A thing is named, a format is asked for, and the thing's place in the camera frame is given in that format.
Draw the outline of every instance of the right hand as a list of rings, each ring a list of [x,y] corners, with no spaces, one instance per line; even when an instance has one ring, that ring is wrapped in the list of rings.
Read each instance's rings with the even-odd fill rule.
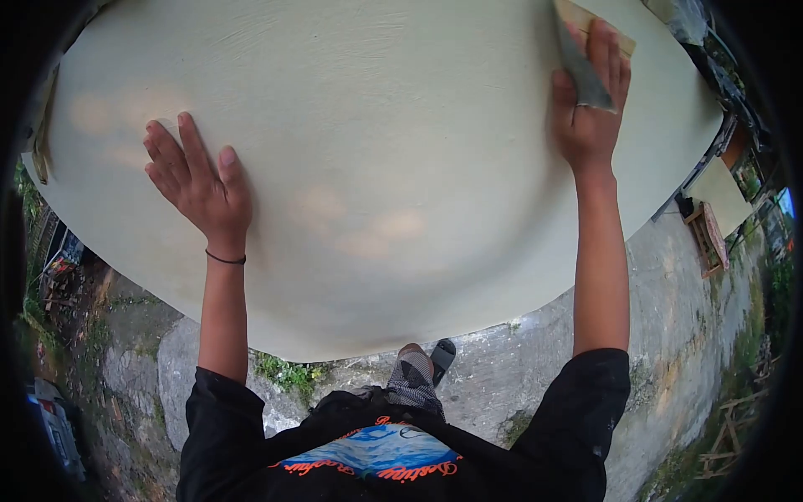
[[[203,232],[210,254],[229,261],[245,256],[251,195],[234,149],[220,150],[215,175],[189,113],[178,115],[183,151],[159,122],[151,120],[145,130],[148,136],[142,143],[153,160],[145,172],[153,184]]]
[[[605,21],[594,19],[587,47],[582,46],[577,28],[568,28],[613,98],[618,113],[577,106],[572,77],[565,70],[556,70],[552,74],[552,134],[575,179],[580,181],[588,174],[613,176],[611,158],[630,87],[630,61],[621,56],[618,34]]]

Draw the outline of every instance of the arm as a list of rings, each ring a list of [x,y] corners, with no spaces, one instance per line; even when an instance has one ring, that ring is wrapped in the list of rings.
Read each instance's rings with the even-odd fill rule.
[[[578,40],[577,30],[570,27]],[[611,158],[630,86],[630,61],[619,54],[615,31],[597,19],[586,48],[619,113],[576,107],[565,71],[552,76],[552,130],[577,186],[580,238],[574,288],[573,355],[593,349],[627,350],[630,294],[625,241]]]
[[[143,144],[153,160],[145,171],[162,195],[207,239],[206,250],[222,260],[245,256],[251,223],[251,196],[237,154],[230,146],[218,155],[218,175],[209,165],[192,117],[178,116],[184,150],[151,120]],[[245,384],[248,367],[244,266],[206,259],[198,366]]]

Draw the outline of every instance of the black wristband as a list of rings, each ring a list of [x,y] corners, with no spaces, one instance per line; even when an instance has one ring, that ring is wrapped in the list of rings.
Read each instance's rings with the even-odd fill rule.
[[[212,253],[210,253],[206,249],[204,251],[206,251],[206,255],[207,256],[209,256],[211,259],[216,259],[220,263],[228,263],[229,265],[245,265],[246,264],[246,257],[245,256],[243,256],[241,259],[238,259],[237,261],[231,262],[231,261],[229,261],[227,259],[218,258],[217,256],[213,255]]]

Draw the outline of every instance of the sanding block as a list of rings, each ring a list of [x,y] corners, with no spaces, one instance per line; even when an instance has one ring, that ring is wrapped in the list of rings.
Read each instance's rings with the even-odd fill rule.
[[[566,71],[572,76],[577,90],[577,106],[593,106],[617,113],[605,85],[597,77],[591,62],[586,59],[574,41],[566,23],[572,23],[580,31],[583,44],[586,44],[591,30],[591,22],[598,16],[569,0],[554,0],[560,58]],[[619,30],[619,51],[622,57],[630,59],[636,49],[636,42]]]

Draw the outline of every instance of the left hand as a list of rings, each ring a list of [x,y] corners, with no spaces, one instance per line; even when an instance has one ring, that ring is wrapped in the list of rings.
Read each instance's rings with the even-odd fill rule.
[[[151,120],[145,130],[142,143],[153,160],[145,172],[153,184],[203,232],[210,254],[229,261],[245,256],[251,194],[234,149],[220,150],[216,176],[189,113],[178,115],[183,151],[159,122]]]

